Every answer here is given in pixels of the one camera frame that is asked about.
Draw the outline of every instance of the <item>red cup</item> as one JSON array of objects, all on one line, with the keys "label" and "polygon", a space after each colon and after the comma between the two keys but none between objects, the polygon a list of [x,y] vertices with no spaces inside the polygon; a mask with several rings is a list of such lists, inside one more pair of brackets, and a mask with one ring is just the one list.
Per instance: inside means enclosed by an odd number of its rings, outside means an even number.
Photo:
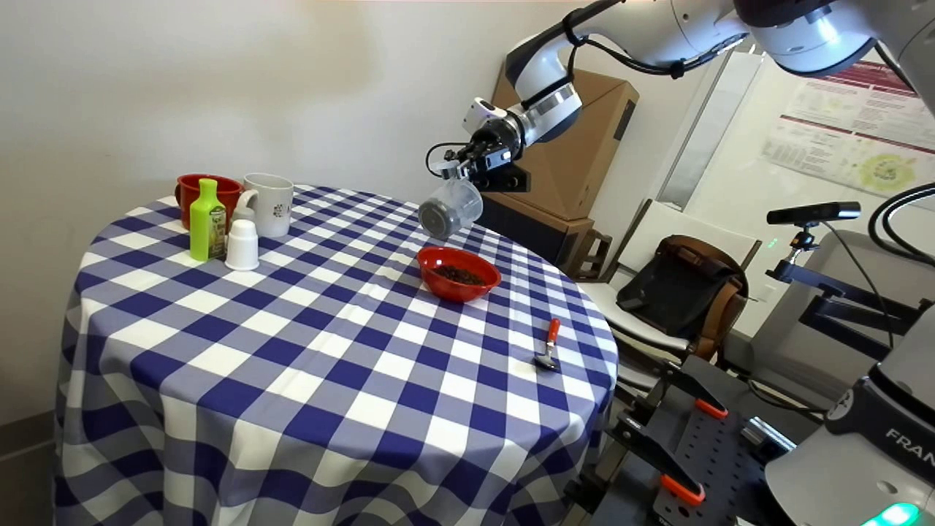
[{"label": "red cup", "polygon": [[178,217],[182,217],[184,230],[186,230],[186,211],[198,200],[198,178],[214,178],[216,182],[216,200],[226,206],[229,229],[232,229],[233,207],[236,207],[236,200],[242,192],[242,182],[226,178],[226,175],[207,175],[207,172],[186,172],[186,175],[176,178],[176,203],[178,203]]}]

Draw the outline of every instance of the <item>poster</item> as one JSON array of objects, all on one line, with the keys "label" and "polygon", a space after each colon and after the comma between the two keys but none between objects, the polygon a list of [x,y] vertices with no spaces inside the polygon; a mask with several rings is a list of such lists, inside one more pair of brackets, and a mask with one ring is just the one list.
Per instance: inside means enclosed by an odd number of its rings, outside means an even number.
[{"label": "poster", "polygon": [[894,195],[935,182],[935,118],[886,65],[802,80],[762,146],[766,160]]}]

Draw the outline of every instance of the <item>tablecloth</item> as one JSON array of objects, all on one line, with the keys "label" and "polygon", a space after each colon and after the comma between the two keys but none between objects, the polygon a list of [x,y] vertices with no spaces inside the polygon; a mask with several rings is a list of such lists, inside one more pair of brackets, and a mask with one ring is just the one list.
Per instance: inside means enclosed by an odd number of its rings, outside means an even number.
[{"label": "tablecloth", "polygon": [[[296,188],[259,270],[194,264],[173,200],[86,251],[58,374],[58,523],[552,523],[616,374],[606,318],[506,236],[422,283],[414,206]],[[550,318],[560,371],[533,365]]]}]

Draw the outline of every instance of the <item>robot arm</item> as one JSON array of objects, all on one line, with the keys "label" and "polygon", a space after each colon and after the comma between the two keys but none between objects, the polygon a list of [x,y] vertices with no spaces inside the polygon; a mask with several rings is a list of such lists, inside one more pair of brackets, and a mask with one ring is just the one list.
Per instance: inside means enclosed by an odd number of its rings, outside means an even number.
[{"label": "robot arm", "polygon": [[597,0],[518,45],[503,73],[514,108],[477,100],[471,143],[448,159],[448,175],[482,175],[568,131],[581,100],[563,56],[593,45],[641,73],[680,75],[750,37],[783,70],[823,75],[858,61],[875,45],[898,61],[935,111],[935,2],[892,0]]}]

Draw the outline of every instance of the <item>white bottle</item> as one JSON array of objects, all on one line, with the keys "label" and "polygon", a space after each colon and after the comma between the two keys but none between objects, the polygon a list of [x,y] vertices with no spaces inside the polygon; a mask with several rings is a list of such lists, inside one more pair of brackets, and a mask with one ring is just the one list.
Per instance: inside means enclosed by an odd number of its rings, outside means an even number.
[{"label": "white bottle", "polygon": [[259,267],[259,236],[252,219],[233,219],[229,233],[229,270],[258,270]]}]

